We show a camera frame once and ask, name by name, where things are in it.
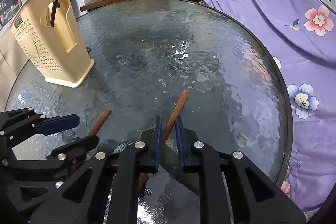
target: pink flower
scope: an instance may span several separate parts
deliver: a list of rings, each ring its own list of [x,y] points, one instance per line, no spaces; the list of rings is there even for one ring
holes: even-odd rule
[[[317,35],[323,37],[327,31],[331,31],[334,27],[334,23],[330,18],[328,18],[329,10],[324,5],[321,5],[319,10],[316,11],[314,8],[309,9],[306,12],[306,18],[310,19],[304,26],[309,32],[315,31]]]

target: blue gripper pad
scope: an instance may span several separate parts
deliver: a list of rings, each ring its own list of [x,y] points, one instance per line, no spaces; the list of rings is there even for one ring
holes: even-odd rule
[[[48,136],[64,130],[75,128],[79,125],[79,117],[76,114],[71,114],[63,117],[53,117],[41,122],[41,125],[36,129],[38,134]]]
[[[177,151],[178,151],[178,160],[180,162],[180,167],[184,172],[184,147],[181,135],[181,125],[179,124],[179,119],[175,119],[175,132],[177,140]]]
[[[160,163],[160,148],[161,148],[161,132],[162,132],[162,121],[161,117],[156,117],[155,123],[155,133],[156,133],[156,141],[155,141],[155,172],[159,170]]]

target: glass table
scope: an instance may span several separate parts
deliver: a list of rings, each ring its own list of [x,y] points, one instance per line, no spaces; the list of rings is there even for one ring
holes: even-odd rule
[[[78,20],[95,66],[75,89],[53,85],[29,61],[6,110],[33,107],[47,117],[75,113],[77,128],[35,135],[13,150],[44,159],[53,148],[87,135],[106,107],[96,151],[113,153],[167,122],[183,89],[184,127],[216,150],[245,153],[279,186],[292,145],[292,113],[275,61],[244,26],[211,8],[182,0],[132,0]],[[138,223],[199,223],[198,179],[179,170],[175,129],[138,201]]]

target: purple fabric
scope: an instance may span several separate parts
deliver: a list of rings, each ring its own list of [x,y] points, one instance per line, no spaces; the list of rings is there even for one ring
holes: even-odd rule
[[[319,0],[204,1],[245,25],[278,59],[294,122],[285,181],[302,210],[320,207],[336,182],[336,15]]]

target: beige cloth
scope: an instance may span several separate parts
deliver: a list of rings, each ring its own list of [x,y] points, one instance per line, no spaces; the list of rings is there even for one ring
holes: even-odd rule
[[[0,111],[5,111],[7,99],[16,78],[28,61],[8,23],[0,34]]]

